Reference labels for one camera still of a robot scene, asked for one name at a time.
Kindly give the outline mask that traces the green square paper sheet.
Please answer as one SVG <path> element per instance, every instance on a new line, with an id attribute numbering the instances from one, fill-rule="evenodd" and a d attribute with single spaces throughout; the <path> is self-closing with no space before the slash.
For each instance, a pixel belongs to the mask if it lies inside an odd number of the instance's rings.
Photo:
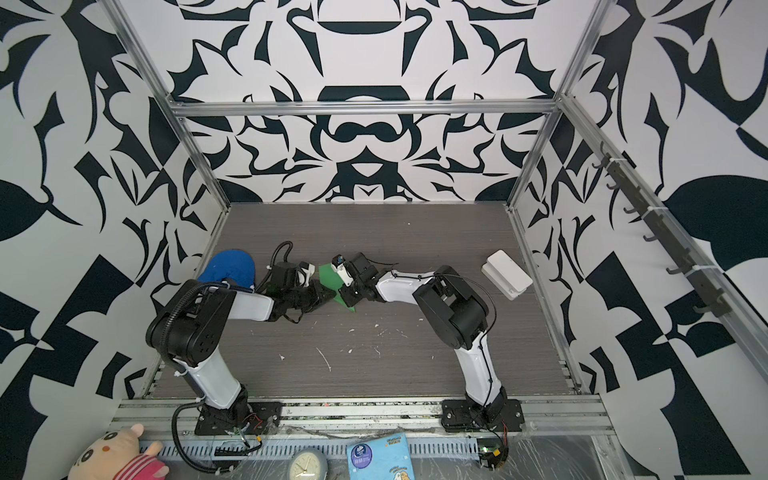
<path id="1" fill-rule="evenodd" d="M 336 273 L 330 263 L 318 267 L 318 276 L 320 283 L 334 292 L 334 300 L 340 305 L 346 307 L 349 311 L 355 312 L 354 307 L 348 306 L 341 297 L 341 288 L 345 286 L 342 278 Z"/>

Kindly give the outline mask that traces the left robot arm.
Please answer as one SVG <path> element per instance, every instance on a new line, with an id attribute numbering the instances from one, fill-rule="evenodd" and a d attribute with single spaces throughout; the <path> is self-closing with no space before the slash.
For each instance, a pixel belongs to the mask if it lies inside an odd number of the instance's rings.
<path id="1" fill-rule="evenodd" d="M 305 262 L 280 262 L 250 287 L 231 277 L 188 280 L 151 322 L 145 341 L 185 379 L 204 413 L 240 426 L 251 409 L 246 387 L 232 375 L 219 349 L 227 322 L 298 323 L 335 296 Z"/>

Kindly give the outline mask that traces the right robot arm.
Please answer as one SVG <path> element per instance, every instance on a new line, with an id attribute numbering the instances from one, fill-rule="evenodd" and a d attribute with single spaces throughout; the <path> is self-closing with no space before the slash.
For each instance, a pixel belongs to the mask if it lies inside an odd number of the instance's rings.
<path id="1" fill-rule="evenodd" d="M 471 407 L 488 422 L 499 417 L 506 390 L 496 375 L 488 346 L 489 307 L 452 267 L 433 272 L 380 271 L 362 253 L 351 259 L 333 258 L 339 276 L 339 294 L 348 307 L 362 300 L 417 306 L 437 337 L 454 350 Z"/>

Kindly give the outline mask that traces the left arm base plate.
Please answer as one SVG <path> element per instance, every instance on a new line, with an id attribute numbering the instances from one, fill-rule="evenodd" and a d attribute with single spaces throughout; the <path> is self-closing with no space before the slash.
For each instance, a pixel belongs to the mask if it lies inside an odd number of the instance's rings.
<path id="1" fill-rule="evenodd" d="M 239 430 L 245 435 L 260 435 L 278 427 L 284 404 L 281 402 L 236 402 L 229 409 L 201 408 L 194 433 L 198 436 L 233 435 Z"/>

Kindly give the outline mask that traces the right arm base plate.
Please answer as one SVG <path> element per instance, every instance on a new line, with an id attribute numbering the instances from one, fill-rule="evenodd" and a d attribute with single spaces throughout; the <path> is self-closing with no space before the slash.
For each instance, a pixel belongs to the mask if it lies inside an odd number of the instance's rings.
<path id="1" fill-rule="evenodd" d="M 500 395 L 490 405 L 482 407 L 469 399 L 443 400 L 440 403 L 442 428 L 449 433 L 521 432 L 525 423 L 521 404 L 516 399 Z"/>

